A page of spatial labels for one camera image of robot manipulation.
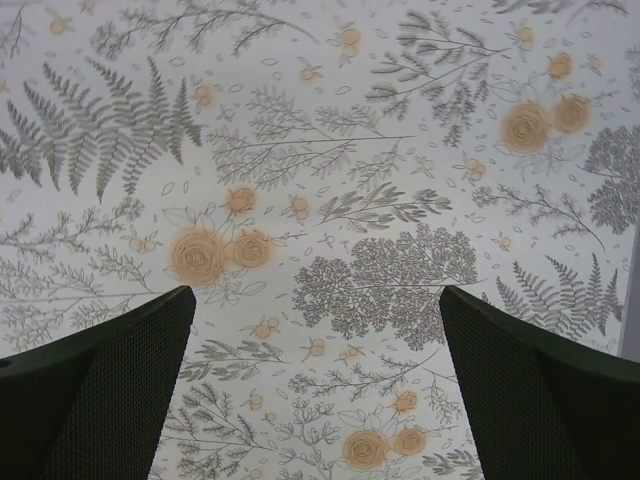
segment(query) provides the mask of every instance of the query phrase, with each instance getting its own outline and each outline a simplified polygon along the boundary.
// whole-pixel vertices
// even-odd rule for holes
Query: leafy plant illustration
[[[574,341],[594,328],[605,335],[610,316],[622,321],[617,269],[605,286],[595,255],[589,279],[584,281],[569,266],[546,258],[558,275],[557,285],[527,272],[518,262],[513,263],[513,273],[520,293],[510,282],[496,279],[507,313]]]
[[[423,458],[423,464],[432,468],[433,473],[438,476],[451,475],[464,469],[464,473],[459,473],[460,478],[466,480],[482,480],[484,478],[478,455],[472,454],[468,450],[455,449],[446,455],[436,453],[425,455]]]
[[[111,214],[101,214],[97,207],[85,209],[82,219],[75,224],[69,213],[60,212],[55,225],[35,235],[35,215],[29,213],[17,228],[0,234],[0,246],[13,247],[22,259],[33,259],[36,263],[53,262],[55,250],[61,246],[71,253],[89,253],[91,249],[85,240],[87,235],[122,232],[126,229],[124,222],[131,223],[139,218],[143,209],[139,200],[125,197]]]
[[[591,235],[600,244],[602,250],[605,250],[600,238],[584,223],[584,211],[576,205],[573,198],[563,193],[559,201],[553,201],[549,197],[548,190],[545,190],[539,184],[536,184],[534,188],[534,197],[529,198],[517,190],[502,184],[498,185],[497,193],[494,193],[491,187],[480,187],[474,190],[473,201],[480,208],[505,203],[509,206],[507,215],[510,216],[517,216],[522,212],[528,211],[530,212],[529,223],[534,227],[542,220],[565,221],[565,223],[556,228],[553,238],[564,237],[569,234]]]
[[[0,234],[0,248],[17,250],[22,257],[0,257],[0,325],[14,350],[53,340],[65,320],[82,330],[125,313],[132,301],[163,293],[148,286],[151,270],[131,255],[108,245],[89,247],[100,236],[124,230],[124,222],[139,218],[142,210],[142,203],[125,197],[111,214],[90,207],[73,220],[61,212],[53,227],[33,234],[37,225],[29,214],[18,228]],[[86,267],[54,262],[60,247]],[[117,277],[122,290],[105,289],[99,279],[107,276]]]
[[[629,78],[631,79],[633,98],[636,102],[640,102],[640,43],[636,43],[633,47],[627,49],[625,58],[631,62]]]
[[[394,76],[396,83],[376,83],[366,97],[384,103],[385,116],[402,120],[417,92],[432,103],[433,119],[447,128],[443,143],[458,146],[471,128],[478,102],[489,95],[492,57],[508,48],[488,48],[480,35],[466,28],[452,30],[435,11],[409,11],[400,30],[397,40],[402,53],[386,52],[385,60],[373,70],[376,75]]]
[[[621,15],[628,11],[621,0],[493,0],[497,13],[511,13],[528,8],[534,15],[557,14],[580,5],[569,17],[567,24],[578,18],[586,10],[610,10]]]
[[[460,420],[463,415],[462,406],[460,402],[456,402],[450,399],[449,394],[438,385],[437,374],[433,373],[433,381],[431,385],[424,390],[427,393],[426,400],[429,402],[429,407],[435,412],[436,418],[441,425],[451,425],[454,421]],[[453,381],[451,377],[443,377],[447,380]]]
[[[254,230],[253,233],[249,228],[256,224],[253,217],[239,220],[233,215],[227,215],[224,221],[217,222],[215,211],[217,206],[214,202],[210,202],[204,211],[196,211],[191,207],[183,208],[167,208],[162,211],[164,217],[175,227],[182,230],[182,234],[199,232],[202,236],[200,240],[196,240],[194,245],[189,249],[194,249],[194,255],[178,253],[173,258],[173,265],[164,269],[164,272],[177,282],[194,284],[193,289],[196,295],[206,296],[205,304],[217,303],[220,308],[229,304],[235,306],[242,297],[251,297],[262,292],[267,283],[264,281],[244,283],[244,277],[255,267],[259,267],[269,260],[273,250],[272,247],[284,247],[288,245],[288,240],[302,238],[306,234],[291,234],[286,232],[284,235],[274,237],[267,236],[259,231]],[[244,264],[238,264],[232,258],[225,257],[225,251],[236,250],[238,242],[241,243],[240,253],[244,258]],[[231,260],[216,262],[212,261],[208,265],[210,273],[214,275],[207,278],[207,281],[201,282],[196,278],[196,282],[189,278],[189,271],[197,271],[200,268],[199,259],[201,256],[213,256],[213,258]]]
[[[396,394],[406,384],[407,376],[418,369],[455,382],[453,377],[443,376],[425,366],[435,353],[421,362],[395,360],[382,354],[378,358],[386,370],[367,371],[362,364],[356,363],[351,367],[349,375],[344,375],[338,370],[329,370],[325,375],[326,379],[322,380],[299,373],[289,380],[289,388],[300,394],[311,391],[314,397],[324,397],[342,390],[350,390],[349,400],[355,402],[365,398],[372,390],[381,397]]]
[[[101,25],[91,37],[91,45],[99,55],[108,59],[116,59],[127,48],[135,43],[135,38],[151,38],[148,48],[156,53],[170,48],[177,32],[186,34],[188,47],[201,53],[205,46],[207,34],[214,33],[222,27],[230,26],[241,20],[251,20],[252,25],[242,26],[240,33],[233,40],[232,54],[239,56],[242,49],[250,47],[253,41],[270,36],[282,29],[290,29],[304,35],[318,44],[318,40],[307,30],[291,22],[267,15],[259,9],[258,2],[236,0],[236,8],[219,8],[187,0],[178,2],[184,8],[175,14],[159,17],[154,12],[142,8],[127,8],[120,13],[121,19],[128,27],[118,31],[114,22]]]
[[[0,69],[4,68],[7,60],[20,55],[21,49],[28,47],[29,37],[35,31],[24,23],[24,9],[36,2],[0,3],[0,12],[17,7],[15,15],[4,16],[0,13]]]
[[[252,451],[272,451],[258,442],[257,432],[235,413],[231,395],[208,383],[191,387],[182,406],[169,410],[163,442],[177,442],[183,476],[221,478],[234,475]]]
[[[462,232],[431,230],[396,240],[366,238],[351,249],[354,260],[316,257],[295,276],[294,308],[308,326],[331,318],[334,331],[350,339],[370,329],[396,329],[412,350],[444,342],[438,298],[445,285],[477,282],[476,253]]]
[[[388,229],[394,219],[420,223],[429,213],[440,215],[443,210],[451,210],[450,200],[439,196],[432,189],[416,192],[411,201],[400,201],[403,195],[405,192],[398,191],[397,187],[386,182],[366,196],[358,195],[357,190],[354,190],[333,197],[318,209],[322,216],[320,224],[347,220],[347,229],[367,233],[369,229]]]
[[[317,403],[311,405],[309,400],[297,398],[293,403],[293,423],[280,423],[275,431],[280,435],[281,442],[293,441],[292,447],[282,447],[280,465],[288,465],[292,462],[302,462],[315,467],[320,479],[331,480],[334,462],[324,458],[321,446],[333,445],[340,437],[337,433],[340,427],[334,427],[328,421],[334,415],[332,403]],[[304,478],[302,472],[290,472],[288,468],[280,470],[277,480],[293,480]]]
[[[179,378],[187,382],[203,380],[211,374],[220,381],[249,380],[260,374],[260,366],[268,363],[288,364],[282,360],[284,351],[269,343],[243,340],[242,345],[233,347],[218,340],[207,340],[201,350],[204,360],[186,361]]]
[[[254,90],[246,107],[254,112],[249,123],[255,140],[227,127],[208,136],[216,146],[213,159],[224,183],[252,182],[270,189],[292,181],[303,169],[310,169],[313,177],[325,178],[351,165],[351,178],[357,179],[360,188],[369,189],[389,178],[404,161],[399,142],[409,137],[380,133],[379,120],[365,107],[347,111],[320,108],[312,120],[295,108],[293,99],[267,87]],[[353,136],[356,129],[366,134]],[[365,142],[392,143],[392,147],[372,160],[353,162],[358,146]]]
[[[123,168],[125,191],[132,195],[143,171],[165,152],[182,163],[184,135],[200,143],[200,126],[193,123],[187,105],[183,80],[173,107],[165,92],[160,72],[149,57],[151,84],[147,95],[132,90],[133,82],[91,59],[108,87],[108,98],[91,98],[91,88],[64,79],[45,63],[47,83],[61,105],[48,100],[27,83],[24,91],[38,120],[31,120],[7,101],[9,118],[17,137],[0,130],[0,172],[10,171],[16,178],[25,174],[41,185],[43,161],[55,187],[66,169],[72,191],[78,189],[94,162],[98,164],[96,193],[101,200],[107,185]]]
[[[589,148],[583,169],[604,177],[589,196],[591,219],[620,235],[638,223],[640,208],[640,125],[602,130]]]

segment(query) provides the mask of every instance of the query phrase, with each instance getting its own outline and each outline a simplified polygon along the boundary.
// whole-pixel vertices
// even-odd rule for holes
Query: small leaf
[[[339,412],[338,418],[353,428],[362,428],[364,420],[358,417],[357,412]]]
[[[244,289],[240,292],[240,295],[244,295],[246,297],[251,297],[253,295],[256,295],[256,294],[260,293],[262,290],[265,289],[266,286],[267,286],[266,282],[251,283],[251,284],[247,285],[246,287],[244,287]]]
[[[169,195],[169,194],[173,191],[173,188],[174,188],[175,186],[176,186],[176,184],[175,184],[175,183],[173,183],[173,182],[169,182],[169,183],[167,183],[167,184],[164,186],[164,188],[162,189],[162,193],[161,193],[160,195],[162,195],[163,197],[164,197],[165,195]]]
[[[196,226],[196,218],[187,208],[166,208],[162,213],[176,227],[188,229]]]

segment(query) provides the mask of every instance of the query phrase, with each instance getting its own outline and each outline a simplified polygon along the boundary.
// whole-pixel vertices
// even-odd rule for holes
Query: fern frond
[[[547,256],[560,278],[560,307],[570,309],[571,323],[582,325],[587,319],[589,309],[585,302],[584,282],[578,280],[578,272],[567,265]]]
[[[124,189],[129,195],[136,191],[142,171],[162,155],[160,132],[154,127],[134,128],[133,154],[124,169]]]
[[[496,278],[496,286],[498,287],[498,292],[502,298],[505,310],[509,315],[526,321],[530,321],[530,317],[535,318],[534,315],[531,315],[531,307],[527,302],[520,298],[515,290],[509,288],[500,277]]]
[[[151,86],[145,108],[146,120],[152,125],[166,127],[166,121],[170,116],[169,101],[164,90],[162,77],[151,57],[147,57],[149,70],[151,71]]]
[[[53,185],[60,190],[60,174],[67,155],[67,138],[74,126],[64,116],[64,110],[58,108],[51,100],[32,89],[27,82],[23,85],[27,98],[40,117],[46,140],[42,142],[42,155],[49,166],[49,175]]]
[[[69,140],[69,158],[67,173],[71,190],[76,195],[84,174],[91,166],[91,162],[97,154],[98,148],[95,138],[88,131],[75,133]]]
[[[121,129],[114,128],[101,132],[97,137],[100,159],[96,192],[102,202],[102,196],[113,175],[132,152],[131,139]]]
[[[102,97],[96,97],[85,104],[84,102],[91,91],[90,88],[79,91],[79,83],[72,83],[69,79],[65,80],[61,75],[55,73],[46,62],[42,68],[45,78],[68,107],[78,126],[87,130],[100,128],[105,120],[103,116],[109,110],[110,105],[95,108]]]
[[[19,156],[22,169],[31,177],[36,185],[41,187],[40,176],[42,174],[42,165],[40,164],[40,144],[43,140],[41,129],[35,121],[29,122],[26,116],[18,112],[18,109],[11,100],[7,101],[7,109],[9,111],[9,118],[20,137],[20,143],[25,147],[21,149],[21,155]]]
[[[109,87],[113,102],[110,119],[113,119],[119,125],[134,125],[136,123],[137,107],[141,105],[141,102],[136,101],[136,99],[142,97],[142,94],[132,92],[131,86],[133,82],[127,81],[124,76],[118,75],[114,70],[90,58],[87,58],[86,61],[96,69]]]
[[[2,129],[0,129],[0,140],[5,145],[0,157],[0,171],[4,173],[8,169],[16,179],[20,180],[24,176],[24,167],[20,161],[22,156],[20,141]]]
[[[613,314],[616,320],[621,322],[622,311],[624,307],[618,301],[618,270],[617,269],[614,272],[613,278],[611,278],[609,285],[607,285],[607,291],[604,295],[604,298],[605,298],[605,302],[609,306],[609,311]]]
[[[545,286],[546,280],[527,273],[518,262],[513,263],[513,272],[535,313],[545,315],[559,303],[558,292],[553,285]]]

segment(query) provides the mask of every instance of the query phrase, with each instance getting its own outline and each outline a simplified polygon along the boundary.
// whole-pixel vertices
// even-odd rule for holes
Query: botanical print
[[[586,172],[603,178],[602,185],[589,195],[591,219],[597,226],[607,225],[622,234],[638,223],[640,196],[635,188],[640,164],[640,125],[629,131],[605,128],[591,144],[584,162]]]
[[[190,285],[150,480],[482,480],[440,294],[616,353],[639,15],[0,0],[0,357]]]
[[[622,0],[493,0],[492,6],[500,14],[525,8],[534,15],[559,14],[565,10],[574,10],[568,23],[588,10],[610,10],[620,15],[629,13]]]
[[[133,82],[117,72],[86,59],[103,77],[106,96],[91,95],[91,88],[64,78],[45,63],[44,77],[61,101],[53,100],[24,84],[24,91],[39,120],[30,120],[13,101],[7,111],[17,136],[0,130],[0,172],[20,179],[25,174],[42,185],[47,168],[56,189],[61,175],[78,194],[80,183],[93,162],[98,163],[96,193],[102,199],[107,185],[122,168],[124,190],[133,194],[143,171],[169,151],[182,163],[182,140],[189,136],[200,145],[200,126],[193,123],[187,107],[186,83],[171,106],[155,62],[148,57],[151,76],[148,93],[131,91]]]

